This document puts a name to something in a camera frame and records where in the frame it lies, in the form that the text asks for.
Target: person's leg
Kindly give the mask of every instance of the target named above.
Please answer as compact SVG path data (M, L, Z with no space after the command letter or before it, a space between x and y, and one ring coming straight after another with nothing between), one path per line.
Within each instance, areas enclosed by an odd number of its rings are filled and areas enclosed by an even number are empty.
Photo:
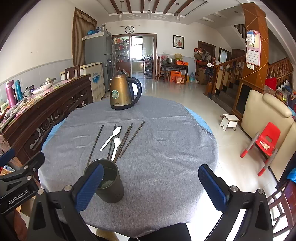
M153 233L139 237L138 239L130 238L128 241L191 241L191 237L185 223L174 224Z

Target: dark cylindrical cup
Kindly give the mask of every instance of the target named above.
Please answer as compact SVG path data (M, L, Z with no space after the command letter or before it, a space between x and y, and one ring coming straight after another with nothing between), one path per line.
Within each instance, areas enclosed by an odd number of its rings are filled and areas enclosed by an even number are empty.
M124 195L124 188L120 180L117 165L108 159L97 159L86 167L84 173L86 173L90 167L96 163L100 163L104 167L103 180L96 189L96 194L105 202L118 202Z

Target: electric kettle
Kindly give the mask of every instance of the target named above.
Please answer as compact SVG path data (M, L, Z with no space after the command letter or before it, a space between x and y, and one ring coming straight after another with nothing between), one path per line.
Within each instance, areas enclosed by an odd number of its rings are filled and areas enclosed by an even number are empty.
M135 98L132 83L137 85L138 94ZM138 79L128 77L119 70L110 83L110 105L115 110L125 110L138 102L142 94L142 86Z

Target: small white stool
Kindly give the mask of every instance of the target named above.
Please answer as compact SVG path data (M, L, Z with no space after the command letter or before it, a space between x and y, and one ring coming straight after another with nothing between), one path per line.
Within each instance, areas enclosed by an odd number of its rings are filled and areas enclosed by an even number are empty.
M234 130L236 130L237 122L240 121L240 119L235 115L223 114L223 116L223 120L220 123L220 126L223 126L223 130L225 131L227 127L232 127Z

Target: ceiling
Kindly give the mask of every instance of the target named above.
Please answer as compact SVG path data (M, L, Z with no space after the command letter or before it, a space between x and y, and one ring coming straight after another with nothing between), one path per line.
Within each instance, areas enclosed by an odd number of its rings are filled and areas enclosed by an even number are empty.
M104 22L118 21L118 11L122 9L123 20L130 19L146 19L146 11L149 9L149 2L147 0L124 0L121 3L120 0L69 0L74 5L86 12L90 16L94 17L98 24ZM152 13L152 19L162 21L175 22L175 12L180 9L180 23L191 24L193 22L199 22L208 25L213 28L225 26L226 24L241 24L232 23L233 20L237 21L243 19L241 15L242 9L239 6L238 0L151 0L150 10L153 11L155 4L157 3L155 13ZM239 14L233 14L236 10L227 10L228 8L236 7L240 9ZM220 11L223 12L221 18L215 15Z

